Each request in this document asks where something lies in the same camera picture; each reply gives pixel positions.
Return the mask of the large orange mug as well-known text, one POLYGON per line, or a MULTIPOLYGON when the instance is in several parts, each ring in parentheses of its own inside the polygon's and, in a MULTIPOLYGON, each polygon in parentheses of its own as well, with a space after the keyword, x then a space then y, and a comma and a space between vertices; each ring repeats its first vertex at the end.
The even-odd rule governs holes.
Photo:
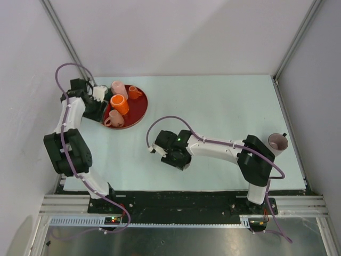
POLYGON ((126 115, 129 112, 129 105, 125 97, 121 94, 115 94, 110 99, 111 106, 121 115, 126 115))

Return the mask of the small pink mug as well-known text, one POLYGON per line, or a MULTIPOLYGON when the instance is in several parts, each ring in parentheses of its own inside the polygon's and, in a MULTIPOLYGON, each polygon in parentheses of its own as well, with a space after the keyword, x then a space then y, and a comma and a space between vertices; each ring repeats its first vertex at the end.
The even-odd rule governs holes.
POLYGON ((104 121, 106 127, 121 128, 125 124, 122 115, 117 110, 111 110, 108 118, 104 121))

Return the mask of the mauve pink mug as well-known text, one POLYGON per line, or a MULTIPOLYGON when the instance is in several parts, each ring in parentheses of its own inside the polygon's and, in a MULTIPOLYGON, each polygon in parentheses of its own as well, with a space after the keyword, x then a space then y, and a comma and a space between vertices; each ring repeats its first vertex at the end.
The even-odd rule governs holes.
POLYGON ((283 133, 273 133, 267 139, 267 147, 269 150, 278 157, 282 154, 289 146, 289 142, 287 139, 287 134, 283 133))

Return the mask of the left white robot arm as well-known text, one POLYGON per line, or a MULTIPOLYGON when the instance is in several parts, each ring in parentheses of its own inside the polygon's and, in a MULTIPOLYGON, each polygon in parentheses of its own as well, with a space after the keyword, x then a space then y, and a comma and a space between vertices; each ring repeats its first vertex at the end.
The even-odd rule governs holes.
POLYGON ((52 165, 58 174, 82 181, 92 199, 100 200, 100 207, 107 213, 118 207, 118 199, 110 183, 92 169, 92 154, 79 128, 82 118, 102 123, 108 102, 103 97, 89 95, 89 82, 80 78, 70 81, 71 89, 61 97, 62 112, 52 134, 43 142, 52 165))

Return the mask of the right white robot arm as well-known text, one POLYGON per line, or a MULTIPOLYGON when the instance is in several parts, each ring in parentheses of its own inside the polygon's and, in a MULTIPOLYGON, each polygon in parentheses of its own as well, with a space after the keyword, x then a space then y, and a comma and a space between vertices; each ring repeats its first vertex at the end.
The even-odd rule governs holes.
POLYGON ((253 214, 265 208, 267 183, 275 155, 258 137, 248 135, 239 141, 216 141, 201 138, 189 130, 179 134, 162 130, 150 147, 159 153, 161 161, 179 170, 189 167, 193 156, 221 159, 237 165, 249 183, 246 199, 247 210, 253 214))

